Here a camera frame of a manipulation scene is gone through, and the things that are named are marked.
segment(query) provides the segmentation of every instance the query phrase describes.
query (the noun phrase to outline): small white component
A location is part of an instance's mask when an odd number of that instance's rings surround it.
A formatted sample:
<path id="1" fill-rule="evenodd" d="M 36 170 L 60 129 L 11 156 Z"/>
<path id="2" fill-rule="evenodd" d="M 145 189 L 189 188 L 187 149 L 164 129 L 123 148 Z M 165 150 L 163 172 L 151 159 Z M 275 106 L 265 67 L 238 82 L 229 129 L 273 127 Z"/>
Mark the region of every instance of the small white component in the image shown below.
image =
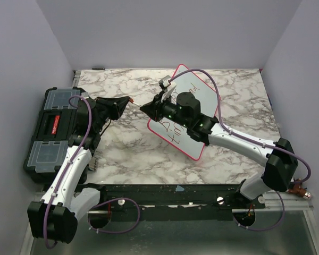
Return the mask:
<path id="1" fill-rule="evenodd" d="M 176 83 L 172 81 L 170 85 L 170 89 L 168 89 L 167 92 L 163 94 L 161 102 L 169 98 L 169 96 L 171 96 L 171 93 L 175 90 L 175 88 L 176 88 Z"/>
<path id="2" fill-rule="evenodd" d="M 89 93 L 88 92 L 82 93 L 81 96 L 84 97 L 85 99 L 89 99 Z"/>
<path id="3" fill-rule="evenodd" d="M 218 197 L 218 198 L 216 199 L 216 201 L 217 201 L 217 203 L 218 203 L 219 205 L 223 205 L 223 204 L 224 204 L 224 199 L 223 199 L 223 197 Z"/>
<path id="4" fill-rule="evenodd" d="M 123 204 L 125 204 L 125 200 L 124 199 L 118 200 L 118 205 L 122 206 Z"/>
<path id="5" fill-rule="evenodd" d="M 260 196 L 257 198 L 257 201 L 259 201 L 259 203 L 265 203 L 265 198 L 263 196 Z"/>

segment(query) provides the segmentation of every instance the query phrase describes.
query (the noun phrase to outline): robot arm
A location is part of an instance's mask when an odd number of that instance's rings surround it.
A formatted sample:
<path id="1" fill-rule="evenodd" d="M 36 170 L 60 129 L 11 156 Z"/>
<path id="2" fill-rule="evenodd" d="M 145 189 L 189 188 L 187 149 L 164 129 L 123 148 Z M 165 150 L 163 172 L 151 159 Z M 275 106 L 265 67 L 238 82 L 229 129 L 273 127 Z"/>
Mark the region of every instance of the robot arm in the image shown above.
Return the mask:
<path id="1" fill-rule="evenodd" d="M 192 139 L 203 142 L 205 145 L 228 148 L 265 167 L 262 173 L 241 182 L 237 192 L 239 199 L 248 202 L 269 190 L 286 191 L 288 189 L 298 162 L 293 156 L 276 149 L 279 147 L 294 153 L 288 140 L 280 138 L 275 142 L 233 130 L 220 123 L 216 117 L 201 113 L 200 101 L 190 92 L 179 94 L 177 103 L 173 104 L 168 95 L 168 85 L 164 83 L 165 81 L 160 81 L 162 91 L 154 97 L 153 101 L 141 106 L 142 112 L 154 121 L 160 121 L 166 117 L 186 128 L 187 134 Z M 246 139 L 256 141 L 262 146 Z"/>
<path id="2" fill-rule="evenodd" d="M 98 97 L 93 100 L 83 90 L 80 93 L 81 95 L 76 97 L 84 98 L 86 102 L 80 100 L 78 105 L 73 106 L 77 109 L 75 125 L 73 130 L 70 130 L 71 135 L 63 164 L 42 199 L 39 202 L 32 202 L 28 208 L 34 237 L 47 237 L 70 243 L 77 230 L 78 221 L 90 208 L 104 200 L 102 187 L 94 184 L 87 185 L 76 198 L 73 194 L 98 147 L 104 124 L 109 119 L 120 118 L 130 97 Z M 51 113 L 57 111 L 60 118 L 66 119 L 66 110 L 59 112 L 59 109 L 43 112 L 41 118 L 47 118 L 50 111 Z"/>

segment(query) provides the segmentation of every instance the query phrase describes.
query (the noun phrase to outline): table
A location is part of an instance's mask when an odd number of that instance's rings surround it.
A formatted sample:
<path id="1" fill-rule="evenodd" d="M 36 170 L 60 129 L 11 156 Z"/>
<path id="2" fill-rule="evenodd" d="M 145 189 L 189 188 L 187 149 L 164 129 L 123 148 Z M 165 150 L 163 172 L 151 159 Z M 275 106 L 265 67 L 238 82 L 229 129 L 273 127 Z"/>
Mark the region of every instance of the table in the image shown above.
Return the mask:
<path id="1" fill-rule="evenodd" d="M 258 69 L 207 70 L 219 86 L 222 115 L 232 128 L 264 139 L 278 140 L 279 132 Z M 90 96 L 131 96 L 145 104 L 160 91 L 158 81 L 174 69 L 116 69 L 81 71 L 78 87 Z M 198 74 L 211 85 L 208 78 Z M 97 172 L 87 182 L 100 184 L 240 183 L 262 171 L 254 161 L 228 149 L 205 148 L 194 161 L 147 128 L 149 118 L 128 106 L 102 137 L 95 157 Z"/>

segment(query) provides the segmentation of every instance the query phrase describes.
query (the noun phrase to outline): whiteboard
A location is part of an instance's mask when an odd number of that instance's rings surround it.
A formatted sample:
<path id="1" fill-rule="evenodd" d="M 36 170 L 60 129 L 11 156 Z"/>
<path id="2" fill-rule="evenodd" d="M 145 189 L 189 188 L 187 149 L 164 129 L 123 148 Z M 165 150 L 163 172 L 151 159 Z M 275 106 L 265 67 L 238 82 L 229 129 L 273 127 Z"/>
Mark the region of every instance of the whiteboard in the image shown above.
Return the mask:
<path id="1" fill-rule="evenodd" d="M 181 73 L 188 68 L 180 64 L 174 75 Z M 194 73 L 186 73 L 178 77 L 174 81 L 177 86 L 171 94 L 171 102 L 176 104 L 176 97 L 182 92 L 191 92 L 196 99 L 200 100 L 201 112 L 207 116 L 214 116 L 217 110 L 217 95 L 214 88 L 209 87 L 203 80 L 201 80 Z M 163 118 L 160 122 L 149 120 L 148 128 L 167 141 L 175 148 L 182 151 L 184 154 L 193 160 L 199 160 L 204 148 L 204 143 L 194 141 L 187 135 L 187 129 L 173 121 Z"/>

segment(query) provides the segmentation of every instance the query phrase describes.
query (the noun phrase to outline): red label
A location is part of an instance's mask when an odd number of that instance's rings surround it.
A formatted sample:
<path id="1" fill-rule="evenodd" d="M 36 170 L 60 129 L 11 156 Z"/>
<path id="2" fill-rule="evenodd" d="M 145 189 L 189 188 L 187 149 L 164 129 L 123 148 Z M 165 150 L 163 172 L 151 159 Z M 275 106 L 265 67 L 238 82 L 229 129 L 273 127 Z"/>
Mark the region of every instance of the red label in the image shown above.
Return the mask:
<path id="1" fill-rule="evenodd" d="M 55 120 L 54 120 L 53 128 L 52 128 L 52 134 L 56 134 L 57 133 L 59 120 L 60 120 L 60 115 L 55 115 Z"/>

